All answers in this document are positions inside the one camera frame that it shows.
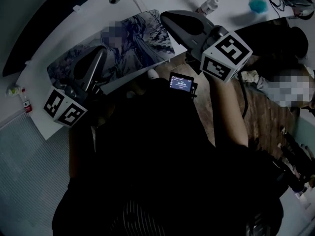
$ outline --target cable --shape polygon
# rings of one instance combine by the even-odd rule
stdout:
[[[244,111],[243,111],[243,114],[242,114],[242,117],[244,119],[245,116],[246,116],[246,113],[247,113],[247,109],[248,109],[248,99],[247,99],[247,94],[246,94],[246,90],[245,90],[243,79],[242,79],[242,74],[239,72],[237,74],[237,76],[238,76],[238,82],[241,85],[241,89],[242,89],[242,93],[243,93],[243,97],[244,97],[244,104],[245,104],[245,106],[244,106]]]
[[[272,8],[274,9],[274,11],[277,13],[278,17],[281,18],[280,14],[278,13],[277,10],[284,12],[284,3],[283,3],[283,1],[279,0],[279,2],[280,2],[279,5],[275,4],[272,0],[269,0],[269,2],[271,4]]]

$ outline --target person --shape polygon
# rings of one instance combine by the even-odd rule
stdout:
[[[53,218],[55,236],[277,234],[276,182],[248,149],[233,84],[206,78],[215,147],[191,94],[162,78],[115,106],[96,129],[95,149],[88,118],[70,129],[70,182]]]
[[[289,163],[294,166],[296,171],[300,174],[299,179],[304,183],[309,183],[311,188],[315,187],[315,160],[311,150],[309,150],[310,158],[306,155],[304,150],[297,144],[295,139],[291,136],[285,127],[281,127],[281,134],[290,144],[292,151],[281,143],[278,147],[283,151],[284,156],[288,159]]]
[[[315,80],[304,65],[278,71],[268,79],[256,70],[242,71],[241,75],[250,89],[266,95],[281,107],[315,109]]]
[[[287,190],[287,186],[289,186],[295,193],[304,193],[307,190],[304,186],[304,182],[300,181],[281,159],[277,160],[266,150],[258,147],[258,145],[259,138],[249,140],[249,148],[252,148],[255,153],[259,153],[260,160],[264,161],[264,165],[268,167],[270,174],[274,175],[274,178],[279,183],[277,190],[274,190],[278,192],[278,196],[282,196]]]

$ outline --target white wall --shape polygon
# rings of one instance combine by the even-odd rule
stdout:
[[[300,110],[300,118],[303,118],[305,121],[309,122],[315,127],[315,117],[307,109]]]
[[[23,28],[45,1],[0,0],[0,125],[23,108],[18,97],[4,97],[6,87],[18,78],[18,74],[2,77],[4,65]]]
[[[307,53],[308,61],[306,65],[312,70],[315,70],[315,15],[309,20],[291,19],[288,20],[288,23],[291,27],[299,27],[305,33],[309,41],[309,50]]]
[[[277,236],[297,236],[311,222],[311,218],[300,204],[291,188],[280,197],[283,206],[283,220]]]

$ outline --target black clothing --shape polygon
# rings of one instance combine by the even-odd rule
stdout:
[[[301,174],[300,180],[305,183],[308,182],[311,179],[311,176],[315,174],[314,161],[306,155],[306,153],[288,132],[284,135],[284,137],[290,144],[293,151],[291,152],[287,147],[282,146],[281,150],[283,151],[284,156],[289,160],[291,165],[296,167],[297,172]]]
[[[255,153],[226,142],[209,142],[189,93],[153,80],[97,130],[94,163],[71,179],[54,235],[245,233],[275,182]]]
[[[304,190],[304,182],[300,181],[295,174],[290,170],[290,168],[282,161],[275,161],[278,167],[280,167],[284,173],[283,173],[283,181],[287,185],[290,186],[290,188],[296,192],[302,192]]]

